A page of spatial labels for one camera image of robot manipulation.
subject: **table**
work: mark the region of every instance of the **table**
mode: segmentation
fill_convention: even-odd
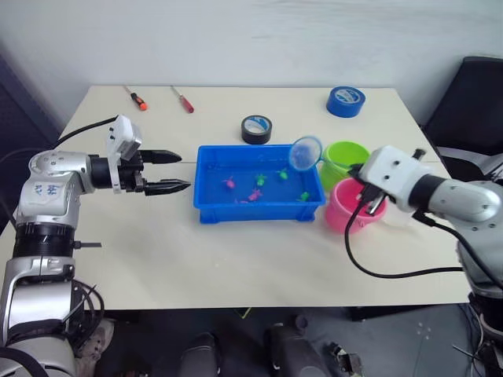
[[[148,165],[149,180],[193,181],[199,145],[243,144],[240,121],[261,114],[274,124],[270,143],[306,134],[324,144],[353,140],[369,150],[390,144],[427,150],[424,162],[447,172],[393,89],[362,89],[359,116],[341,119],[325,110],[329,88],[180,88],[196,111],[187,114],[169,87],[132,87],[149,104],[140,112],[120,86],[92,86],[65,129],[122,113],[140,126],[143,148],[179,153],[185,163]],[[108,127],[87,131],[61,149],[105,154]],[[176,309],[259,306],[390,306],[465,302],[463,273],[403,280],[366,276],[349,261],[343,237],[325,226],[323,209],[312,223],[243,221],[201,225],[193,188],[168,196],[82,196],[76,239],[101,241],[101,249],[75,252],[76,276],[97,284],[108,309]],[[14,232],[0,238],[0,263],[10,258]],[[458,265],[455,240],[412,221],[384,221],[351,237],[368,269],[401,273]]]

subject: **black chair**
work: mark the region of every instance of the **black chair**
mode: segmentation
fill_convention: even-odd
[[[453,178],[503,179],[503,60],[463,59],[423,131]]]

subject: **pink toy fish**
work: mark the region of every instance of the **pink toy fish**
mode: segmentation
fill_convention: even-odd
[[[257,188],[254,188],[253,193],[248,197],[248,200],[255,202],[259,198],[259,196],[262,196],[262,193]]]
[[[232,177],[229,177],[229,179],[224,179],[222,182],[226,183],[228,189],[234,189],[236,187],[236,184],[234,183]]]

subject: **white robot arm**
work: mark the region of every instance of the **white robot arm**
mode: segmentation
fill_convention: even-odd
[[[5,350],[28,353],[47,375],[74,376],[75,344],[69,330],[81,335],[83,291],[74,280],[74,249],[97,246],[74,240],[79,197],[95,189],[143,192],[147,196],[181,191],[178,179],[147,182],[144,163],[173,163],[169,151],[140,151],[141,135],[119,115],[109,128],[107,158],[79,152],[46,151],[31,158],[31,175],[21,190],[13,257],[6,264],[0,298],[0,342]],[[26,375],[17,362],[0,358],[0,376]]]
[[[503,187],[492,181],[462,182],[431,174],[413,157],[385,146],[374,151],[368,162],[354,172],[361,182],[371,185],[373,201],[368,212],[390,196],[397,207],[416,211],[415,219],[449,231],[461,241],[457,253],[480,311],[484,332],[497,345],[503,345]],[[455,231],[426,218],[430,212],[450,222]]]

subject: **red screwdriver handle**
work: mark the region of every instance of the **red screwdriver handle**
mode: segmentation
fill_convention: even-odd
[[[190,102],[183,96],[180,96],[180,103],[182,104],[183,108],[192,114],[194,112],[194,107],[190,104]]]
[[[149,108],[145,101],[141,99],[136,93],[131,93],[131,99],[134,101],[134,103],[142,110],[143,112]]]

